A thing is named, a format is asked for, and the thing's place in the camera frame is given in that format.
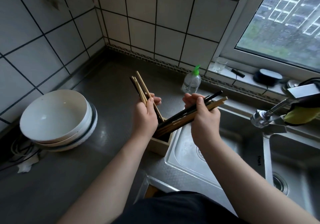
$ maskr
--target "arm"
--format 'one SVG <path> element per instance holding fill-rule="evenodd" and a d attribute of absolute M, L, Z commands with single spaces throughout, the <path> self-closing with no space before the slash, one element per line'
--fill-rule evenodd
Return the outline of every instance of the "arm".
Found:
<path fill-rule="evenodd" d="M 146 106 L 138 102 L 130 139 L 58 224 L 105 224 L 122 213 L 142 155 L 158 126 L 153 101 L 160 104 L 161 98 L 150 98 Z"/>
<path fill-rule="evenodd" d="M 191 126 L 192 137 L 238 217 L 251 224 L 319 223 L 271 186 L 222 141 L 219 135 L 219 110 L 215 108 L 209 112 L 199 96 L 193 94 L 184 97 L 186 107 L 197 102 L 198 113 Z"/>

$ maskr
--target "window frame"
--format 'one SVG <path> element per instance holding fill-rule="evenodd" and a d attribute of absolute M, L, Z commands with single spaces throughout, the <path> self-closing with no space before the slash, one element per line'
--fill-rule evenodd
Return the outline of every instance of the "window frame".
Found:
<path fill-rule="evenodd" d="M 257 70 L 256 68 L 265 68 L 300 81 L 312 77 L 320 77 L 320 73 L 317 71 L 235 49 L 254 14 L 262 4 L 262 1 L 263 0 L 239 0 L 234 15 L 213 57 L 224 57 L 232 60 L 234 62 L 230 64 L 231 66 L 251 73 Z"/>

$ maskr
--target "sink basin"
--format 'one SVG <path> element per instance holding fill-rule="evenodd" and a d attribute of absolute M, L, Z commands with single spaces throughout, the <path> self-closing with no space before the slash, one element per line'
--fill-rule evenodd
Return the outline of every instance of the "sink basin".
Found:
<path fill-rule="evenodd" d="M 264 143 L 261 129 L 253 126 L 247 117 L 227 109 L 219 109 L 222 139 L 252 168 L 265 177 Z M 191 124 L 187 124 L 179 130 L 169 150 L 167 163 L 204 181 L 220 186 L 202 157 L 202 153 L 192 140 Z"/>
<path fill-rule="evenodd" d="M 274 185 L 320 219 L 320 145 L 273 134 L 270 152 Z"/>

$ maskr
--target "dark shirt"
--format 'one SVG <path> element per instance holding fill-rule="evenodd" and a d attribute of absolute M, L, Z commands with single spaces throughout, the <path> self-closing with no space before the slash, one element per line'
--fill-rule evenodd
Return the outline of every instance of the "dark shirt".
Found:
<path fill-rule="evenodd" d="M 137 201 L 114 220 L 124 223 L 247 223 L 203 194 L 178 191 Z"/>

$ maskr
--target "sink drain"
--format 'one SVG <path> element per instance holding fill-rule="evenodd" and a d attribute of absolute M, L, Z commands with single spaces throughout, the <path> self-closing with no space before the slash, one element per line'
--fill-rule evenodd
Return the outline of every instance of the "sink drain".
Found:
<path fill-rule="evenodd" d="M 197 151 L 198 157 L 199 157 L 202 161 L 206 161 L 206 160 L 204 159 L 204 157 L 203 157 L 203 155 L 202 155 L 202 153 L 201 153 L 201 151 L 199 150 L 198 147 L 196 148 L 196 151 Z"/>
<path fill-rule="evenodd" d="M 272 177 L 273 177 L 274 187 L 279 189 L 285 195 L 288 195 L 289 188 L 288 188 L 288 184 L 286 183 L 286 181 L 279 174 L 277 174 L 275 172 L 272 173 Z"/>

